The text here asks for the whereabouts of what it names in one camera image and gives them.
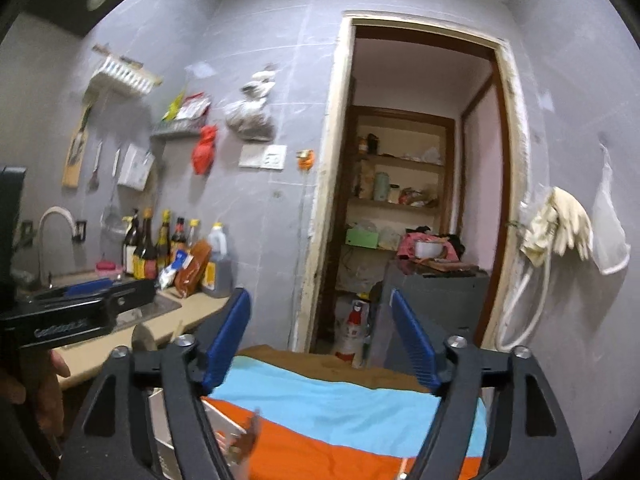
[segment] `white switch plate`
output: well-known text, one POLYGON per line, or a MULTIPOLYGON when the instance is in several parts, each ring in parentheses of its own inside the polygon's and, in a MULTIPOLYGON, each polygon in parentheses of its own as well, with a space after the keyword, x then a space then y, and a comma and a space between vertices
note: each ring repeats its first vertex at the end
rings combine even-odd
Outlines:
POLYGON ((263 170, 284 170, 287 147, 284 144, 245 144, 240 152, 238 166, 241 168, 262 168, 263 170))

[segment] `red plastic bag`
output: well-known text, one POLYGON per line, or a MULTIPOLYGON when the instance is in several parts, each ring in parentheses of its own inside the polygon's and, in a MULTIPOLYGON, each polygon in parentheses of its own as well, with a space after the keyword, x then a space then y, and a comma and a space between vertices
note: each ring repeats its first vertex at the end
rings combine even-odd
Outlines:
POLYGON ((191 164, 197 175, 207 173, 213 164, 216 155, 214 142, 218 128, 216 126, 203 126, 200 130, 200 140, 191 152, 191 164))

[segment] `unfinished door edge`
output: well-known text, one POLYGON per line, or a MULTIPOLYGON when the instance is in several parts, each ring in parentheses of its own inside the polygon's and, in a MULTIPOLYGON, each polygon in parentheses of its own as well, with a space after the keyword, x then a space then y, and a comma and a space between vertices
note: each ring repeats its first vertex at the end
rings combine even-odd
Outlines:
MULTIPOLYGON (((510 140, 510 219, 517 218, 517 204, 524 199, 529 184, 529 129, 526 120, 526 107, 520 76, 513 53, 508 42, 494 38, 469 27, 432 18, 422 18, 389 12, 350 11, 346 12, 340 24, 334 65, 332 67, 325 120, 322 128, 321 156, 318 169, 318 181, 312 208, 309 229, 305 273, 302 283, 300 310, 294 322, 294 336, 290 349, 308 351, 314 328, 314 317, 318 302, 318 293, 322 279, 324 251, 332 215, 334 185, 337 177, 338 150, 342 141, 344 117, 347 105, 349 77, 353 62, 355 44, 355 27, 377 25, 383 27, 408 28, 433 34, 441 34, 464 41, 481 44, 495 51, 496 62, 500 72, 507 108, 507 121, 510 140)), ((516 264, 517 240, 513 230, 509 230, 504 263, 496 291, 492 316, 486 334, 495 330, 501 309, 496 305, 504 304, 504 300, 513 287, 512 269, 516 264)))

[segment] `human hand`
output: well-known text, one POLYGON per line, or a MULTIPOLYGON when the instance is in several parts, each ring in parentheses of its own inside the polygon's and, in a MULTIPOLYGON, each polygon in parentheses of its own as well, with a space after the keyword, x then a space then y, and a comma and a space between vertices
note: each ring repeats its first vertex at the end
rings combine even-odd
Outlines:
MULTIPOLYGON (((45 433, 60 435, 63 432, 64 410, 62 390, 58 383, 58 375, 69 377, 71 371, 62 356, 55 350, 49 351, 51 366, 40 382, 36 393, 36 420, 45 433)), ((23 404, 27 398, 25 387, 0 368, 0 396, 12 404, 23 404)))

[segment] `silver screw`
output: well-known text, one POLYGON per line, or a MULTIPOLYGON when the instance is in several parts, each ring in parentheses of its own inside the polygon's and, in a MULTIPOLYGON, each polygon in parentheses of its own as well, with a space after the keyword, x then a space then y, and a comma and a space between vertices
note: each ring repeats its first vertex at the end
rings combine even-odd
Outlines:
POLYGON ((516 346, 516 348, 513 349, 513 353, 520 359, 529 359, 531 357, 531 350, 526 346, 516 346))
POLYGON ((191 334, 179 335, 174 341, 178 346, 191 346, 195 342, 196 338, 191 334))
POLYGON ((447 339, 447 343, 452 348, 465 348, 466 347, 466 339, 461 335, 452 335, 449 339, 447 339))
POLYGON ((111 350, 111 357, 115 357, 117 359, 124 357, 129 353, 129 348, 126 346, 116 346, 113 350, 111 350))

